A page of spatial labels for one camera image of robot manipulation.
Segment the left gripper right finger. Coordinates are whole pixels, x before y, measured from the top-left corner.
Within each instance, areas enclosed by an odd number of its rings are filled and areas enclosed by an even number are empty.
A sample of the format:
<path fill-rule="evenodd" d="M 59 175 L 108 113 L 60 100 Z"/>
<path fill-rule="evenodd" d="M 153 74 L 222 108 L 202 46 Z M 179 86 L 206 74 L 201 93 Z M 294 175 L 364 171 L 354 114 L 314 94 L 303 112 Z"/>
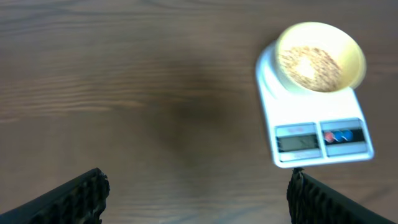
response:
<path fill-rule="evenodd" d="M 394 224 L 294 168 L 287 187 L 292 224 Z"/>

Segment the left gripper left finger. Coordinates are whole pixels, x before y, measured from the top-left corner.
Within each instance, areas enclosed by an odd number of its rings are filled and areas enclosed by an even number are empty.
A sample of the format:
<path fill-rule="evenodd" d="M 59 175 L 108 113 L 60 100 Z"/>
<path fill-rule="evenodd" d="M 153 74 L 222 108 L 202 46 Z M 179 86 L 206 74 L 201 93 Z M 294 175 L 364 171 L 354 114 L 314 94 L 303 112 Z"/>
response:
<path fill-rule="evenodd" d="M 109 181 L 99 168 L 1 214 L 1 224 L 101 224 Z"/>

